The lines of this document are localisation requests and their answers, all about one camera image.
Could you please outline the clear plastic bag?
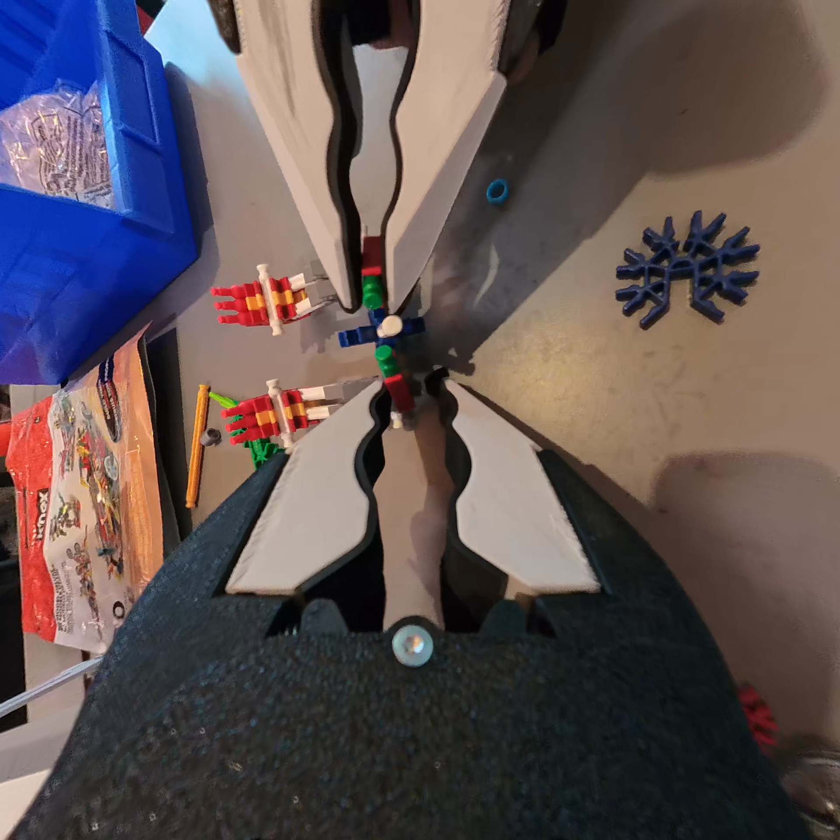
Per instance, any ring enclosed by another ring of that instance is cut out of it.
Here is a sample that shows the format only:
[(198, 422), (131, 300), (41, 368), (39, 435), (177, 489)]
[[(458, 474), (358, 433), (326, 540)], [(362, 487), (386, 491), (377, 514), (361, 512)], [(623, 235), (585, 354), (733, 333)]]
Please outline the clear plastic bag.
[(97, 81), (59, 80), (1, 112), (1, 183), (115, 208)]

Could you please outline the brown plastic bag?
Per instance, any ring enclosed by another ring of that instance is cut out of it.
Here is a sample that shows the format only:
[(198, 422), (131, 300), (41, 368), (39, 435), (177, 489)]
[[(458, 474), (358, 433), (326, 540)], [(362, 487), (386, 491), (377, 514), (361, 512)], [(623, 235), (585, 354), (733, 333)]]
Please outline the brown plastic bag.
[(164, 560), (144, 334), (11, 421), (23, 630), (92, 655)]

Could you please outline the blue snowflake connector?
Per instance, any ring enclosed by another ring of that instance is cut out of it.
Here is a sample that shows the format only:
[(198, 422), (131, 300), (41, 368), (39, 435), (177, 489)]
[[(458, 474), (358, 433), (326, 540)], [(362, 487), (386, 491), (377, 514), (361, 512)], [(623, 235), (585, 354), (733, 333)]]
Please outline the blue snowflake connector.
[(760, 276), (752, 264), (761, 246), (749, 241), (750, 228), (721, 239), (726, 222), (727, 215), (720, 213), (705, 223), (696, 211), (685, 237), (677, 235), (671, 216), (660, 230), (647, 227), (642, 234), (645, 252), (625, 249), (616, 268), (616, 279), (625, 282), (614, 293), (623, 315), (640, 314), (638, 327), (652, 328), (669, 312), (674, 285), (685, 282), (689, 306), (709, 322), (722, 324), (726, 313), (718, 299), (740, 307)]

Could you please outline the colourful construction toy model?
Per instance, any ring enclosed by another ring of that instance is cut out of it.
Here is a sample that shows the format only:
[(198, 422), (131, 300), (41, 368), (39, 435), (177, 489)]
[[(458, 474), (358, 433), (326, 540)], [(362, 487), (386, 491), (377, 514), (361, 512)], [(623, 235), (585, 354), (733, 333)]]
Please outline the colourful construction toy model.
[[(397, 359), (396, 348), (425, 332), (422, 317), (404, 317), (385, 305), (382, 238), (362, 235), (362, 309), (367, 322), (338, 332), (342, 349), (371, 346), (385, 388), (392, 399), (391, 423), (406, 427), (415, 409), (414, 388), (407, 369)], [(317, 264), (295, 276), (273, 276), (267, 264), (257, 266), (257, 278), (231, 287), (214, 287), (211, 293), (217, 320), (244, 328), (268, 328), (280, 336), (284, 328), (306, 321), (338, 301), (329, 279)], [(254, 466), (271, 456), (294, 449), (297, 438), (321, 424), (347, 403), (366, 382), (284, 388), (268, 381), (267, 393), (233, 402), (214, 392), (209, 397), (221, 406), (225, 429), (232, 445), (243, 445)]]

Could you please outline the grey spoked pulley wheel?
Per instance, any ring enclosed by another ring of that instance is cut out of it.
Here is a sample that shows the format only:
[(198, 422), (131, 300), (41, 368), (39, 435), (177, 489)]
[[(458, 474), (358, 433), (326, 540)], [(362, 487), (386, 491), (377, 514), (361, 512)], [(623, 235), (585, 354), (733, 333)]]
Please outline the grey spoked pulley wheel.
[(839, 748), (800, 738), (778, 752), (780, 782), (814, 838), (839, 838)]

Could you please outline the long yellow rod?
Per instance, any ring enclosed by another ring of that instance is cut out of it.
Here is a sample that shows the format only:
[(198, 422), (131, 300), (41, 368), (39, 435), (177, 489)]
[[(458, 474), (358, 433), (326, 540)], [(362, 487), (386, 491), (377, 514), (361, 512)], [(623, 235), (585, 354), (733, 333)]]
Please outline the long yellow rod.
[(207, 413), (210, 391), (211, 386), (209, 384), (200, 384), (198, 386), (185, 492), (185, 507), (188, 510), (195, 509), (200, 495), (199, 492), (203, 472), (204, 452), (202, 437), (207, 430)]

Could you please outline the blue plastic bin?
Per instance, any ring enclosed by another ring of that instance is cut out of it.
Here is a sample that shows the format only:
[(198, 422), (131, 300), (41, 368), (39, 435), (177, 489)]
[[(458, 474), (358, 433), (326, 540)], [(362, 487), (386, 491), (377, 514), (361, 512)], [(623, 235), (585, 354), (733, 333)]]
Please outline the blue plastic bin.
[(115, 208), (1, 184), (6, 384), (59, 384), (197, 258), (170, 91), (134, 2), (1, 7), (1, 109), (100, 85)]

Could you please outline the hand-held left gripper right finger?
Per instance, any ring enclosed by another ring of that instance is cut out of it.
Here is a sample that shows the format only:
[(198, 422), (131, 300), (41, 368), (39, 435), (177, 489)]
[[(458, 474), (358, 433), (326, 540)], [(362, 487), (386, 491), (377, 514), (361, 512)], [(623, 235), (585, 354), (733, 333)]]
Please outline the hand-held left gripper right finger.
[(453, 380), (441, 384), (455, 545), (535, 595), (602, 585), (529, 436)]

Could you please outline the red half snowflake connector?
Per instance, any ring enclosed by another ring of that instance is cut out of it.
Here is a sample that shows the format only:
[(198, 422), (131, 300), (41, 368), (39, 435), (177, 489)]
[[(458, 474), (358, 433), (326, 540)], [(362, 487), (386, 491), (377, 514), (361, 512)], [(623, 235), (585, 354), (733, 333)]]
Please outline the red half snowflake connector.
[(771, 754), (779, 742), (779, 725), (763, 696), (748, 682), (738, 685), (738, 701), (751, 734), (761, 750)]

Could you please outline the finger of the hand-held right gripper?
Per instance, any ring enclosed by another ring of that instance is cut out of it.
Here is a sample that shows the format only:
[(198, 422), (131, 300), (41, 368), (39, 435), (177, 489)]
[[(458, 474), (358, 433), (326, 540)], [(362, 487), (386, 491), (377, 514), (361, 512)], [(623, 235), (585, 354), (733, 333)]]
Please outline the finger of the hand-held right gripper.
[(413, 3), (416, 42), (391, 117), (396, 184), (383, 219), (387, 306), (410, 297), (494, 116), (507, 1)]
[(340, 2), (234, 3), (238, 68), (311, 244), (346, 312), (361, 307), (358, 129)]

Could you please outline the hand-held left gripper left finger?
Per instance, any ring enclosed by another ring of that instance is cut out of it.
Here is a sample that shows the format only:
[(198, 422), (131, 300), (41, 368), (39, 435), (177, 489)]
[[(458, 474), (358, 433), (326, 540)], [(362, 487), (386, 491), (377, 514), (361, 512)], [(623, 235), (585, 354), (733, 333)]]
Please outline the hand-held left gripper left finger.
[(391, 396), (369, 381), (292, 450), (231, 571), (228, 595), (294, 595), (370, 548)]

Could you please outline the dark grey sheet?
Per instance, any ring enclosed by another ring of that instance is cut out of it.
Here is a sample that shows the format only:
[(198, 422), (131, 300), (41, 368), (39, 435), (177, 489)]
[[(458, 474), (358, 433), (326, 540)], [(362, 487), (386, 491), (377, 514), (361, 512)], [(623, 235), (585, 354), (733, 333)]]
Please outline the dark grey sheet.
[(154, 432), (166, 558), (192, 529), (185, 506), (187, 463), (176, 330), (144, 339), (141, 359)]

